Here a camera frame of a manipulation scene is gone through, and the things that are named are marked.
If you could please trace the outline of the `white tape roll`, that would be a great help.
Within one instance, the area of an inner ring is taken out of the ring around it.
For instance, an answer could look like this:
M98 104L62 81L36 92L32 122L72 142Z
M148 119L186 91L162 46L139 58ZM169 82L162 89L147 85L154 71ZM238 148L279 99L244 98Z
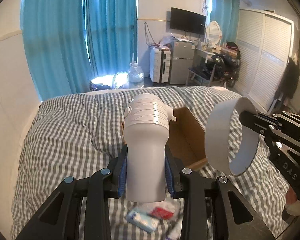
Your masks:
M253 115L257 111L253 103L245 97L218 103L208 118L205 127L205 154L208 163L227 175L240 176L253 162L256 155L259 134L245 126L242 127L242 140L236 157L230 161L229 138L233 111L244 111Z

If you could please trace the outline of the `white BOP toothpaste tube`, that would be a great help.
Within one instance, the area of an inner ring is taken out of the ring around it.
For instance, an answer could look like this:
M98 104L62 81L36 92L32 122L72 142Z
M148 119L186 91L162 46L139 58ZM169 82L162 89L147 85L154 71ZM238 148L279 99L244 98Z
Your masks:
M179 219L177 220L174 227L171 229L171 231L166 235L166 240L179 240L181 236L181 230L182 230L182 224L183 220Z

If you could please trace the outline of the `white hair dryer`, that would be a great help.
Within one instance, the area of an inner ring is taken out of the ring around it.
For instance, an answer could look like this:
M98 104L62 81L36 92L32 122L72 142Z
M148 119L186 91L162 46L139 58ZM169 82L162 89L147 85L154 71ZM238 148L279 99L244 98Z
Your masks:
M127 145L126 198L137 203L165 200L165 146L172 107L154 94L139 94L124 112L123 137Z

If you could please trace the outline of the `clear plastic bag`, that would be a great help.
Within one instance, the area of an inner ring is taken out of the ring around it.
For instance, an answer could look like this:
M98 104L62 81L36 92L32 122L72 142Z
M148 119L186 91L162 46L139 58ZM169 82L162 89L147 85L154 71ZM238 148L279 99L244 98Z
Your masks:
M180 203L170 197L166 197L161 202L139 203L136 207L141 212L159 220L175 219L180 211Z

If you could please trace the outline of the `brown cardboard box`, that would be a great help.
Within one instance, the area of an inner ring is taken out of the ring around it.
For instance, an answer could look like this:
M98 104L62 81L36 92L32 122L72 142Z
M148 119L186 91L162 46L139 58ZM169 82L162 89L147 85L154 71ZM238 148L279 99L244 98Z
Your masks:
M205 163L205 132L197 119L186 108L173 109L176 121L170 121L169 138L165 147L169 147L174 157L181 159L186 167L194 170Z

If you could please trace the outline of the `black bags pile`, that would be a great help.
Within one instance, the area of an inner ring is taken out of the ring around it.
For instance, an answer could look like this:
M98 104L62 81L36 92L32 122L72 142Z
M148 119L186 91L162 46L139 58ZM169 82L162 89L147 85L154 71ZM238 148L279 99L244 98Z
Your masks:
M221 82L225 88L234 87L239 78L241 52L235 42L226 42L221 53L211 56L214 63L213 80Z

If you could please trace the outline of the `grey checkered duvet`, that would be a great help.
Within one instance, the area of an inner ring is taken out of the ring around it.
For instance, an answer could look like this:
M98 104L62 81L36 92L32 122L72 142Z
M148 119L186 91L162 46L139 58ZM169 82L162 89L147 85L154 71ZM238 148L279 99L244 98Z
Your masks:
M216 104L241 96L212 87L162 87L98 95L72 94L42 102L25 137L12 203L11 239L39 209L65 177L81 179L108 165L123 146L124 110L136 95L152 93L172 108L187 107L205 128ZM269 148L260 137L254 161L239 177L227 176L276 237L287 223L282 219L288 183L268 160ZM128 223L134 203L124 197L109 200L112 239L164 239L175 219L161 221L146 233Z

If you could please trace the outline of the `white louvered wardrobe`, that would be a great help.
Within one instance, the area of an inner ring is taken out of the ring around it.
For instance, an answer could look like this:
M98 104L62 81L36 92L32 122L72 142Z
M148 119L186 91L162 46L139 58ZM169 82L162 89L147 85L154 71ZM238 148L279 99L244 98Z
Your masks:
M274 95L292 56L294 22L262 10L241 9L237 41L241 53L235 89L263 112L269 112Z

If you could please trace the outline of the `white dressing table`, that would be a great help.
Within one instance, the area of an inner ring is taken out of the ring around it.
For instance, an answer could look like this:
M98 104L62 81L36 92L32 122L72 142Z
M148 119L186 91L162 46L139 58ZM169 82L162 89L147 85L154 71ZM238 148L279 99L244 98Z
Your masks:
M200 59L204 59L204 62L207 63L211 59L213 55L220 54L222 52L221 47L217 49L204 50L202 46L198 46L194 52L194 59L199 61Z

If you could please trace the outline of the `oval vanity mirror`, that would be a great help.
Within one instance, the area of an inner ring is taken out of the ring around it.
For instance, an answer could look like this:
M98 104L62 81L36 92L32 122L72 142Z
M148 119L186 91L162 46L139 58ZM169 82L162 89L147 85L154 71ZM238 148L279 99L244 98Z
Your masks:
M210 46L220 45L222 39L222 30L216 21L209 23L206 29L205 40Z

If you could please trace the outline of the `grey mini fridge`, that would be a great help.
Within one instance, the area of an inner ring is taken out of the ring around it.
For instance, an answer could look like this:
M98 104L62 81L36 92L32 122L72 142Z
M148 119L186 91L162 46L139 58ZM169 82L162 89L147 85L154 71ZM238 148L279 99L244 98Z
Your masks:
M192 42L171 42L171 64L169 84L184 85L189 68L192 67L196 45Z

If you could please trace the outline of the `clear water jug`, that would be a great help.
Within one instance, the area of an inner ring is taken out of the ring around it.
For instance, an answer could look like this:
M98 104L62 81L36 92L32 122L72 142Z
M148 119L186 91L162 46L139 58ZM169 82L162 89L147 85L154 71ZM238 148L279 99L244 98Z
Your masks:
M144 72L138 65L138 63L134 60L134 54L132 54L132 61L129 64L128 85L129 88L144 87Z

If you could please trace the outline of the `white suitcase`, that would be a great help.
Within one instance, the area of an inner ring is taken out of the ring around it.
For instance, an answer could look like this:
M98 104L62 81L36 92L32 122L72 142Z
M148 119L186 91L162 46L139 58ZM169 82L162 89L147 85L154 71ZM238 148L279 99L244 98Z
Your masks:
M153 83L168 83L170 75L171 50L167 46L150 50L149 76Z

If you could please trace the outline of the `small blue curtain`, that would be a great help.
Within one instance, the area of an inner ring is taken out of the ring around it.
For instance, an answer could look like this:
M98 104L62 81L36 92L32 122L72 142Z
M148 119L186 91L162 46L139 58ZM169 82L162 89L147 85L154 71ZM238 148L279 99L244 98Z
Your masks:
M240 0L212 0L210 21L216 21L222 31L221 43L236 42Z

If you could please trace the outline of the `black wall television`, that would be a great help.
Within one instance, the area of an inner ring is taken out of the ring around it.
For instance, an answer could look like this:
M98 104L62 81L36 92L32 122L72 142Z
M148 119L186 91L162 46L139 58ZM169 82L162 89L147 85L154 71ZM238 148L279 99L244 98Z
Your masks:
M170 29L204 35L205 22L206 16L204 15L179 8L171 8Z

